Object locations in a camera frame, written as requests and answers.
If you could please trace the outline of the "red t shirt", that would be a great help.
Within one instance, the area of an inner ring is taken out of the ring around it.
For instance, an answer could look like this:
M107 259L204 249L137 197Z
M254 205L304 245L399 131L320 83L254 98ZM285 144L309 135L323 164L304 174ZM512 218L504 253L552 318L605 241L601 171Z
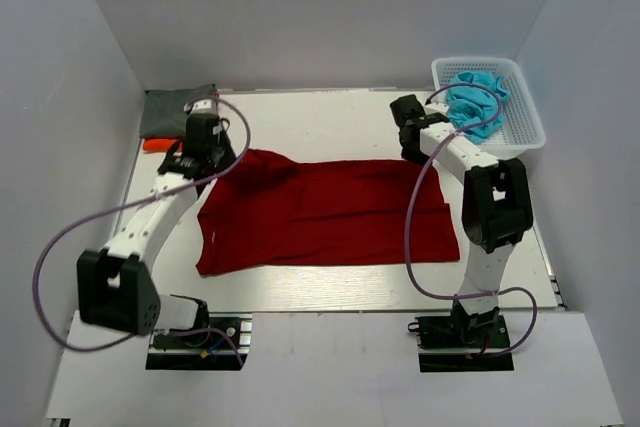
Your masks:
M258 266L401 264L407 218L413 260L459 260L434 169L403 160L298 163L249 150L197 215L203 247L196 269L219 276Z

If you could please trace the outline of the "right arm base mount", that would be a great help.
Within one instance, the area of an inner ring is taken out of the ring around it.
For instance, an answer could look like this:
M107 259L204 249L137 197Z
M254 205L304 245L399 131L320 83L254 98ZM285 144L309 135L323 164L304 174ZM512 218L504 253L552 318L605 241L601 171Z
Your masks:
M495 307L469 315L456 301L447 315L418 316L407 325L417 337L422 373L507 372L514 369L504 316Z

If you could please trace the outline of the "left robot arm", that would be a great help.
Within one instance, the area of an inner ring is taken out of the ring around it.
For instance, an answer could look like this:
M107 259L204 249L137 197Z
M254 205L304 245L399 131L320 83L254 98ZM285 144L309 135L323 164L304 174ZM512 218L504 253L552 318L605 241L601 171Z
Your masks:
M79 257L83 322L140 336L176 330L191 346L209 339L212 324L204 316L205 303L159 294L151 272L169 235L206 187L200 181L228 170L235 160L219 115L189 116L185 137L169 149L157 170L152 202L138 207L101 250L86 250Z

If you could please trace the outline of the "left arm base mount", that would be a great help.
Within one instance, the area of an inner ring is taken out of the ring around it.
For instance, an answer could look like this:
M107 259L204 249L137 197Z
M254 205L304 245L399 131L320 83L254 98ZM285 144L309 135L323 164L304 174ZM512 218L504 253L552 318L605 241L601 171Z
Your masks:
M148 371L240 371L247 360L251 314L211 314L210 329L190 336L154 334L146 355Z

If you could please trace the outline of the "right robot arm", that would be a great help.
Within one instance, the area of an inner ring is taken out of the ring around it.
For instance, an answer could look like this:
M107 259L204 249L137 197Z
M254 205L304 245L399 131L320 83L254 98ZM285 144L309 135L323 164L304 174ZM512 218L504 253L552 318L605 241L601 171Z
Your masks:
M464 312L453 318L451 331L459 343L475 345L488 332L483 315L498 307L507 261L533 224L526 169L516 158L501 160L483 151L445 115L426 113L413 94L396 99L390 109L402 157L436 160L463 186L461 222L470 246L463 282L452 299Z

